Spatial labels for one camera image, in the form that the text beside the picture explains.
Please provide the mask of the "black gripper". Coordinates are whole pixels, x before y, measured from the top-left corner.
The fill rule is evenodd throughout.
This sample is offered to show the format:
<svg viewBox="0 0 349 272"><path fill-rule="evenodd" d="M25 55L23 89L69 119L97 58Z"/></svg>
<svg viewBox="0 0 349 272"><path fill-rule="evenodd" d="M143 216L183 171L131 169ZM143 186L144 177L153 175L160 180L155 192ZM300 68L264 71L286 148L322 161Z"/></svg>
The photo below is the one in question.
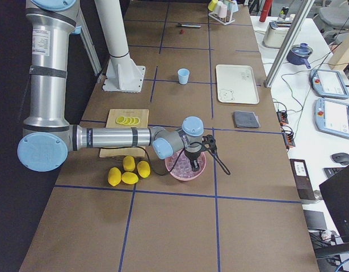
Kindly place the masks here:
<svg viewBox="0 0 349 272"><path fill-rule="evenodd" d="M190 152L188 150L185 150L184 154L190 161L192 171L198 171L198 158L201 154L201 151Z"/></svg>

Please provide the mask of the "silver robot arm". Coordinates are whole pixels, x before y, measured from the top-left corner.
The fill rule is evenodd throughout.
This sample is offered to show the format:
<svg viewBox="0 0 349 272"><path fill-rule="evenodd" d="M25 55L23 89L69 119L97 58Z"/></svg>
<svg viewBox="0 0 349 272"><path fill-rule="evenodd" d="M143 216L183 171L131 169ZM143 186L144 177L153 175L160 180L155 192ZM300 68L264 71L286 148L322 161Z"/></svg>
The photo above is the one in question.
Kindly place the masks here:
<svg viewBox="0 0 349 272"><path fill-rule="evenodd" d="M193 171L204 151L203 122L190 116L181 128L85 128L64 117L69 36L82 21L79 1L27 1L32 29L30 115L24 120L17 148L27 168L46 172L58 168L70 151L81 148L136 148L152 146L160 159L184 151Z"/></svg>

